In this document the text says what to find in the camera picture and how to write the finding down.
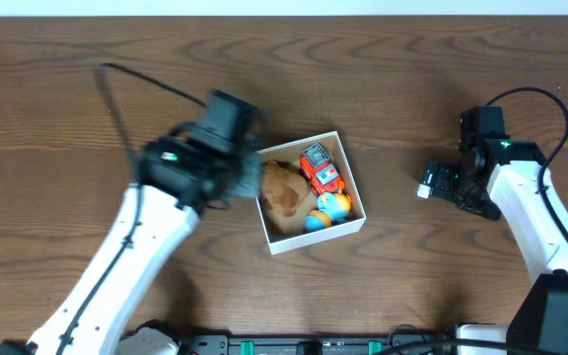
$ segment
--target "brown wood surface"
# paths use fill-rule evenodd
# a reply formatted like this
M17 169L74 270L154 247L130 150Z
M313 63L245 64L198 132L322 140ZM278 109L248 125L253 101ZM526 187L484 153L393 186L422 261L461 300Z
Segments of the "brown wood surface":
M271 256L253 201L209 212L131 327L387 333L508 322L529 291L504 221L415 189L429 159L457 158L462 110L527 85L568 105L568 18L0 19L0 340L27 338L64 300L129 182L93 80L101 61L246 99L269 112L270 144L338 130L368 213L356 235ZM111 80L139 146L198 116ZM504 104L513 137L553 149L553 103ZM552 171L568 208L568 144Z

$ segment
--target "white wall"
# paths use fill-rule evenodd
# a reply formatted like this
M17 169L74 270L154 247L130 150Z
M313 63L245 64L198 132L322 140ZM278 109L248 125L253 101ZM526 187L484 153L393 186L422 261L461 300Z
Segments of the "white wall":
M568 15L568 0L0 0L0 16Z

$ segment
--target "wooden table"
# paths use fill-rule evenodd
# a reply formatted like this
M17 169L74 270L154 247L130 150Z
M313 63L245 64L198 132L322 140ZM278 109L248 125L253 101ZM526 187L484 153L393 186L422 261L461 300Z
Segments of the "wooden table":
M568 18L0 19L0 340L27 338L64 300L130 181L93 80L102 61L246 99L269 112L271 145L338 130L368 213L356 235L271 256L253 201L209 212L131 328L383 334L508 322L529 291L504 221L415 189L429 159L459 156L461 111L527 85L568 105ZM199 115L111 80L138 146ZM502 104L509 134L554 148L552 102ZM568 143L552 171L568 207Z

